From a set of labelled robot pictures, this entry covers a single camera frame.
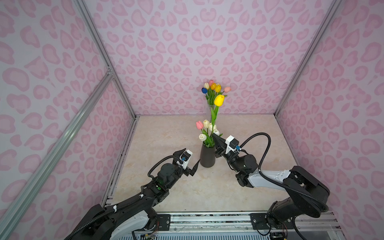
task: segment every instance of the tulip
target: tulip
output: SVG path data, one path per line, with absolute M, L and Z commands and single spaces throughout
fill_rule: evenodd
M 217 84 L 215 87 L 215 91 L 218 93 L 218 92 L 220 92 L 220 90 L 221 90 L 221 85 Z
M 231 91 L 232 89 L 231 89 L 231 87 L 226 87 L 226 88 L 224 88 L 224 92 L 225 93 L 227 93 L 227 92 L 229 92 L 229 91 Z
M 204 128 L 208 128 L 209 124 L 210 124 L 210 122 L 208 120 L 203 121 Z
M 209 124 L 208 128 L 210 131 L 212 131 L 212 123 Z
M 198 121 L 198 122 L 196 122 L 196 127 L 197 127 L 197 129 L 201 130 L 201 129 L 203 129 L 204 125 L 201 121 Z
M 223 95 L 221 95 L 221 94 L 217 95 L 216 98 L 215 98 L 214 104 L 216 106 L 220 107 L 221 105 L 223 105 L 224 98 L 225 97 Z
M 205 141 L 205 140 L 207 139 L 207 136 L 206 136 L 205 134 L 200 134 L 200 135 L 199 135 L 199 139 L 200 139 L 201 141 Z

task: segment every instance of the yellow tulip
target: yellow tulip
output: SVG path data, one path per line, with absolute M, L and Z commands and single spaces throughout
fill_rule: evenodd
M 218 93 L 218 92 L 220 92 L 220 90 L 221 90 L 221 86 L 220 86 L 220 84 L 216 85 L 216 87 L 215 87 L 215 91 Z
M 224 96 L 219 94 L 217 95 L 217 97 L 215 98 L 215 101 L 214 101 L 214 104 L 218 107 L 220 107 L 221 105 L 223 105 L 223 102 L 224 102 Z

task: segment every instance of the robotic arm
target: robotic arm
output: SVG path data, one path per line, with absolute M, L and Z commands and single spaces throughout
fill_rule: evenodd
M 140 193 L 105 208 L 100 204 L 93 206 L 65 240 L 112 240 L 138 229 L 155 228 L 157 213 L 152 207 L 169 195 L 169 189 L 183 174 L 193 176 L 196 173 L 199 161 L 193 169 L 187 167 L 191 156 L 191 151 L 183 149 L 163 158 L 148 172 L 152 180 L 141 186 Z M 151 175 L 157 166 L 170 158 L 173 162 L 164 164 L 157 177 Z
M 242 147 L 249 140 L 260 135 L 268 138 L 268 145 L 257 164 L 255 157 L 248 154 Z M 296 228 L 295 218 L 301 214 L 318 218 L 322 212 L 328 211 L 326 202 L 330 194 L 329 189 L 300 166 L 294 166 L 291 170 L 262 171 L 261 165 L 271 145 L 271 138 L 266 133 L 256 133 L 240 146 L 239 141 L 233 136 L 227 139 L 216 134 L 212 136 L 216 146 L 216 158 L 223 156 L 227 160 L 229 167 L 237 172 L 236 178 L 240 186 L 270 187 L 288 192 L 289 198 L 272 203 L 265 215 L 264 223 L 267 223 L 270 228 L 279 229 L 285 221 L 292 218 L 294 229 L 305 239 Z

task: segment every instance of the ventilation grille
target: ventilation grille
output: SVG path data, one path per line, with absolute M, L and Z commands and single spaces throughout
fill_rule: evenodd
M 129 234 L 119 240 L 133 240 L 133 238 Z M 155 240 L 270 240 L 270 238 L 257 233 L 159 233 Z

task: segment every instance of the wall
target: wall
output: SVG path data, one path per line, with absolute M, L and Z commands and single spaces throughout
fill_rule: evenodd
M 111 82 L 10 239 L 64 239 L 101 202 L 130 124 Z
M 0 3 L 0 217 L 105 75 L 62 1 Z
M 384 235 L 382 1 L 349 0 L 278 117 L 348 240 Z
M 331 0 L 85 1 L 136 114 L 273 113 Z

